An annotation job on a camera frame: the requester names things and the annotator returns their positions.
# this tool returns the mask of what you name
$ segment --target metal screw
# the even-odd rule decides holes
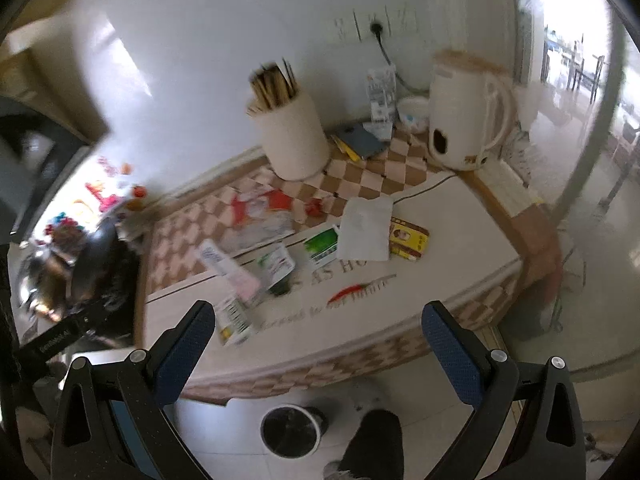
[[[84,368],[86,361],[86,357],[79,357],[78,359],[74,359],[74,361],[71,363],[71,367],[74,370],[79,370],[80,368]]]
[[[564,359],[562,359],[561,357],[552,357],[551,364],[561,370],[562,368],[564,368]]]
[[[491,359],[496,362],[503,363],[507,360],[507,354],[502,350],[491,350]]]
[[[146,351],[144,350],[134,350],[129,354],[129,360],[132,363],[139,363],[141,361],[144,361],[145,357],[146,357]]]

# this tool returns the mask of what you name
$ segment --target black plug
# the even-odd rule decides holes
[[[380,38],[382,37],[382,23],[378,21],[371,22],[371,25],[369,26],[369,30],[376,37],[378,42],[380,42]]]

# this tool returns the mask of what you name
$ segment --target blue gripper pad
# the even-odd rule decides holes
[[[160,407],[178,400],[213,335],[216,315],[209,303],[202,303],[205,303],[204,306],[200,306],[187,325],[181,326],[182,322],[178,323],[176,328],[181,330],[181,334],[156,368],[152,394]]]
[[[481,371],[466,352],[462,342],[440,317],[433,306],[434,303],[442,305],[439,301],[432,301],[422,310],[422,334],[436,354],[460,401],[476,410],[484,395]]]

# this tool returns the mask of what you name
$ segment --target brown and white checkered pattern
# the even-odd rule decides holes
[[[513,299],[517,280],[516,273],[457,309],[454,316],[460,325],[470,330],[478,330],[500,316]],[[233,397],[276,396],[289,390],[326,386],[352,377],[376,373],[421,357],[429,351],[430,348],[418,326],[381,343],[312,366],[265,375],[254,380],[191,383],[182,395],[204,402],[219,402]]]
[[[220,240],[233,223],[231,201],[240,192],[269,184],[293,198],[292,214],[297,232],[342,216],[347,200],[361,196],[376,198],[423,183],[438,168],[427,162],[424,136],[396,131],[390,147],[381,155],[358,162],[334,147],[327,167],[302,182],[285,181],[269,166],[263,166],[185,206],[156,223],[154,227],[146,293],[152,294],[205,271],[196,257],[204,238]],[[305,202],[322,199],[323,214],[309,217]]]

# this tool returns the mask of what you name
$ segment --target power cord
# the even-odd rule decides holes
[[[382,23],[380,22],[371,22],[371,26],[369,27],[369,30],[371,31],[371,33],[376,37],[376,39],[378,40],[378,46],[380,47],[380,52],[382,52],[382,55],[385,57],[386,62],[389,65],[393,65],[393,63],[391,62],[391,60],[389,59],[389,56],[386,53],[385,47],[382,46]],[[404,87],[406,88],[409,92],[411,92],[412,94],[429,94],[429,89],[419,89],[419,88],[415,88],[411,85],[409,85],[409,83],[407,83],[398,73],[398,69],[396,68],[396,79],[398,79],[398,82]]]

